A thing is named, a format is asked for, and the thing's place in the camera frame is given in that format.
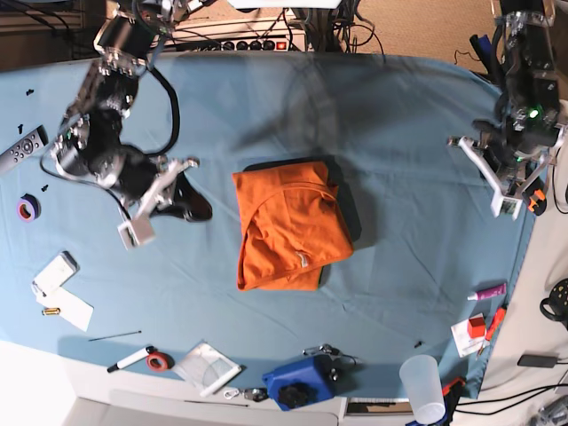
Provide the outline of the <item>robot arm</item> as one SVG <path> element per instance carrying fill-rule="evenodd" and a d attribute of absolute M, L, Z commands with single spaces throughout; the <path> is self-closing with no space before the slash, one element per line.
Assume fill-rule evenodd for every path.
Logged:
<path fill-rule="evenodd" d="M 501 95 L 492 121 L 475 120 L 478 138 L 450 137 L 493 190 L 495 217 L 535 216 L 547 208 L 544 173 L 567 134 L 567 106 L 559 98 L 549 30 L 552 1 L 494 1 L 495 31 L 488 46 L 470 41 Z"/>
<path fill-rule="evenodd" d="M 199 166 L 198 159 L 167 156 L 178 142 L 180 106 L 154 64 L 176 25 L 192 11 L 188 1 L 134 1 L 129 11 L 116 10 L 94 39 L 99 57 L 91 62 L 53 141 L 52 176 L 110 195 L 122 216 L 117 231 L 127 249 L 154 238 L 153 217 L 190 223 L 212 218 L 209 202 L 185 177 L 186 170 Z M 166 91 L 171 111 L 170 138 L 152 152 L 121 141 L 123 122 L 146 74 Z"/>

